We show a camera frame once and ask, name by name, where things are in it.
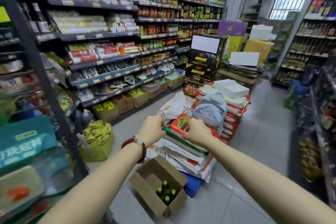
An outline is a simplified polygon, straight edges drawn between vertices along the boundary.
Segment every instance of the hand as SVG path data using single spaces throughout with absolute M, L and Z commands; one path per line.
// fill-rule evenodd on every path
M 161 130 L 163 126 L 164 124 L 162 117 L 148 116 L 147 119 L 143 122 L 139 133 L 135 136 L 142 139 L 148 148 L 165 135 L 166 132 Z
M 187 132 L 182 136 L 183 139 L 204 148 L 209 140 L 213 138 L 210 128 L 208 128 L 202 120 L 197 120 L 195 118 L 187 120 L 181 129 L 186 130 Z

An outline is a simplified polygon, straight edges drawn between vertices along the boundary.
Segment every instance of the black metal pole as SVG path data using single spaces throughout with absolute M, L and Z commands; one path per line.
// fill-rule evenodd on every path
M 70 125 L 65 119 L 64 112 L 61 109 L 56 95 L 53 93 L 53 88 L 48 79 L 48 76 L 44 70 L 42 60 L 40 58 L 40 52 L 35 45 L 34 40 L 36 37 L 32 35 L 32 31 L 27 26 L 26 18 L 23 16 L 18 8 L 16 0 L 1 0 L 4 5 L 11 22 L 13 23 L 17 34 L 20 39 L 20 44 L 26 51 L 27 57 L 30 62 L 30 66 L 34 69 L 40 85 L 43 87 L 43 91 L 46 98 L 51 106 L 53 113 L 60 125 L 61 134 L 65 137 L 69 150 L 72 152 L 74 159 L 77 161 L 77 165 L 80 168 L 84 176 L 88 175 L 89 172 L 86 165 L 79 154 L 77 147 L 77 138 L 71 132 Z

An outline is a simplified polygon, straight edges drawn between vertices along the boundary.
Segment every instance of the blank white paper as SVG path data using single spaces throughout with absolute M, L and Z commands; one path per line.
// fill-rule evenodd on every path
M 230 65 L 257 66 L 259 52 L 231 52 Z
M 217 53 L 219 41 L 218 38 L 194 35 L 192 36 L 191 49 Z

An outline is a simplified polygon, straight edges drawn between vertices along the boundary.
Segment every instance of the purple box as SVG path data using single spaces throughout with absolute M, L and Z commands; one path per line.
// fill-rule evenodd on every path
M 219 22 L 217 34 L 243 36 L 247 28 L 247 22 L 244 21 L 227 21 Z

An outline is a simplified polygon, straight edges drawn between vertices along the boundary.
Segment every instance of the person's left hand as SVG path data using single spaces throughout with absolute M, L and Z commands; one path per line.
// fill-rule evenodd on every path
M 163 127 L 163 118 L 160 116 L 148 116 L 143 122 L 140 131 L 135 136 L 145 142 L 146 147 L 150 147 L 165 135 Z

